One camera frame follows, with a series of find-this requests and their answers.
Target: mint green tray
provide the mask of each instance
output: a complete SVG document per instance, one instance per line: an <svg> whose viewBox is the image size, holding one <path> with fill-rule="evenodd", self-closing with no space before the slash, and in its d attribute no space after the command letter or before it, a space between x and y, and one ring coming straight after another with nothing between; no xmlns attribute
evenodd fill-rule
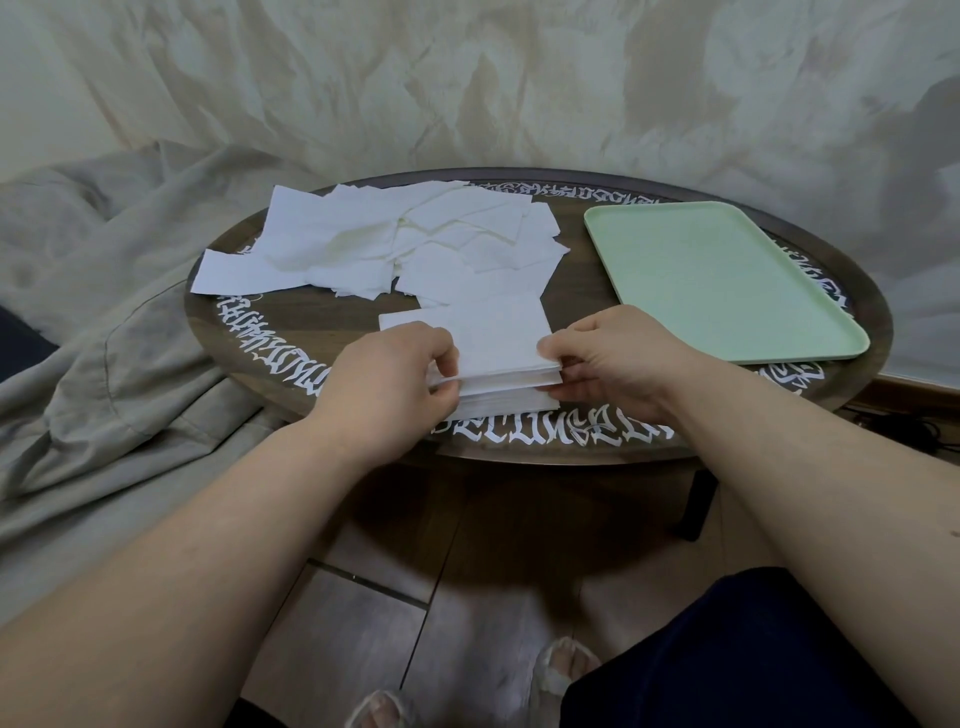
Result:
<svg viewBox="0 0 960 728"><path fill-rule="evenodd" d="M584 222L622 303L737 364L849 359L867 332L726 203L599 206Z"/></svg>

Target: gray fabric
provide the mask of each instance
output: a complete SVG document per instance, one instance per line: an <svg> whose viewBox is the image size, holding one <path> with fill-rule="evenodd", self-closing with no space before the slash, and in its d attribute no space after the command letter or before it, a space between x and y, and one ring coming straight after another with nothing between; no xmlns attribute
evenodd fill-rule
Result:
<svg viewBox="0 0 960 728"><path fill-rule="evenodd" d="M324 181L253 150L158 143L0 185L0 304L60 345L0 384L0 545L150 478L203 473L175 469L258 411L182 299L196 257L274 184Z"/></svg>
<svg viewBox="0 0 960 728"><path fill-rule="evenodd" d="M0 548L0 625L183 505L280 424L261 411L209 455L52 519Z"/></svg>

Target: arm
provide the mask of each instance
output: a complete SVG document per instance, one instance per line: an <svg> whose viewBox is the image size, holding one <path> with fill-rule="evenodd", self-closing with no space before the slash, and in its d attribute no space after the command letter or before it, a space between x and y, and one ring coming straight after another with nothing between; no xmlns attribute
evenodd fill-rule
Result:
<svg viewBox="0 0 960 728"><path fill-rule="evenodd" d="M456 407L425 384L456 356L424 324L344 349L310 416L0 631L5 724L222 725L329 514Z"/></svg>
<svg viewBox="0 0 960 728"><path fill-rule="evenodd" d="M960 471L618 306L540 343L559 400L675 426L921 722L960 723Z"/></svg>

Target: pile of napkins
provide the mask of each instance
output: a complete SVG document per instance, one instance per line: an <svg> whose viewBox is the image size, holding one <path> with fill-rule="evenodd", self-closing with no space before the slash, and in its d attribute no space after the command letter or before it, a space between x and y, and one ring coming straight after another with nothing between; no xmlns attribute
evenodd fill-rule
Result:
<svg viewBox="0 0 960 728"><path fill-rule="evenodd" d="M560 364L537 353L550 334L540 295L502 296L482 303L420 308L380 315L380 330L423 321L450 331L460 350L460 405L450 420L512 415L557 409L560 405L536 387L557 384ZM436 366L427 384L445 381Z"/></svg>
<svg viewBox="0 0 960 728"><path fill-rule="evenodd" d="M244 296L310 284L338 296L396 291L421 307L533 293L568 248L546 203L466 182L275 187L245 255L206 251L193 293Z"/></svg>

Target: round wooden table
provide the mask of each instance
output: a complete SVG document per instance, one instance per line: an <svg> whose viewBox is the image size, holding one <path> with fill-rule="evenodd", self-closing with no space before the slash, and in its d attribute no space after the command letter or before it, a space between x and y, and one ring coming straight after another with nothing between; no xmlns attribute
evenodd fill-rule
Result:
<svg viewBox="0 0 960 728"><path fill-rule="evenodd" d="M554 330L618 303L584 227L588 208L717 199L656 182L552 169L444 169L352 183L387 187L426 180L467 180L532 194L549 203L560 224L558 239L570 249L542 297ZM750 367L790 392L835 409L865 387L887 358L893 327L886 302L873 281L825 241L776 217L740 207L870 334L870 348L856 359ZM210 248L225 253L248 250L265 217L266 210L252 215ZM291 421L310 411L329 365L343 347L377 330L379 314L417 307L416 299L401 294L365 301L335 298L331 291L310 286L248 297L187 293L184 304L190 326L213 359ZM639 422L608 404L442 423L423 448L455 457L553 465L650 462L693 454L670 427Z"/></svg>

